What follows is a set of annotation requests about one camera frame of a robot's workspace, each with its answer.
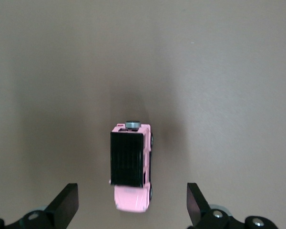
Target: toy car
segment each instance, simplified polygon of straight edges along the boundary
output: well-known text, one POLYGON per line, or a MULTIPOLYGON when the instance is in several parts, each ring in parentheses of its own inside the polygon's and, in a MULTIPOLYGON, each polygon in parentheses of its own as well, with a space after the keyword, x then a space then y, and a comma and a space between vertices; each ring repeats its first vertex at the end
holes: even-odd
POLYGON ((152 199, 151 156, 153 134, 149 124, 127 121, 111 131, 111 180, 116 208, 145 212, 152 199))

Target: screw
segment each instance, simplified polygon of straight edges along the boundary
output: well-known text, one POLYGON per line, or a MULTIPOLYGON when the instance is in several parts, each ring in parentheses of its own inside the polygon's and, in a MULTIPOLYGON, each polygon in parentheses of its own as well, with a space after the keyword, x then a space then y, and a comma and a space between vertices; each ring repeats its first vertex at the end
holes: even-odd
POLYGON ((215 211, 213 212, 213 215, 214 215, 216 218, 221 218, 221 217, 223 216, 223 214, 222 214, 220 211, 218 211, 218 210, 215 210, 215 211))
POLYGON ((264 225, 264 222, 260 220, 259 218, 254 218, 252 222, 257 225, 258 227, 262 227, 264 225))
POLYGON ((30 216, 29 216, 29 220, 32 220, 32 219, 36 219, 37 217, 39 216, 38 212, 33 212, 30 216))

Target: pink toy car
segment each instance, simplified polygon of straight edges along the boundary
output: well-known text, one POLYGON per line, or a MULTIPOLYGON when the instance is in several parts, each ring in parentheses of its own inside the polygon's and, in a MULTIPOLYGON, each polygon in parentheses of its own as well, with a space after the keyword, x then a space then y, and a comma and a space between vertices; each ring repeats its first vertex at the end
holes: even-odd
POLYGON ((151 126, 138 121, 117 124, 111 131, 111 185, 116 208, 145 212, 152 199, 151 126))

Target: pink car body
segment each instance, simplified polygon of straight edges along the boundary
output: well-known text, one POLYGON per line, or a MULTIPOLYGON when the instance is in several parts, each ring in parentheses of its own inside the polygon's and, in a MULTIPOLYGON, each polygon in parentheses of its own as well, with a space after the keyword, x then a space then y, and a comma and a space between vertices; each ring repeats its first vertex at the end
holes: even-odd
POLYGON ((145 212, 152 197, 151 151, 153 135, 148 124, 127 128, 117 124, 111 132, 111 185, 116 208, 145 212))

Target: gray surface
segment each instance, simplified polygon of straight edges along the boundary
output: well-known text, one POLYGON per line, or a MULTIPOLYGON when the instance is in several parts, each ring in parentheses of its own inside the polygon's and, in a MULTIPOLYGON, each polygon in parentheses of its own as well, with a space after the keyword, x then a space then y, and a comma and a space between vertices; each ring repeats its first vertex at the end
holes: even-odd
POLYGON ((0 0, 0 217, 69 182, 70 229, 184 229, 186 182, 286 229, 286 0, 0 0), (129 119, 155 139, 139 215, 108 184, 109 133, 129 119))

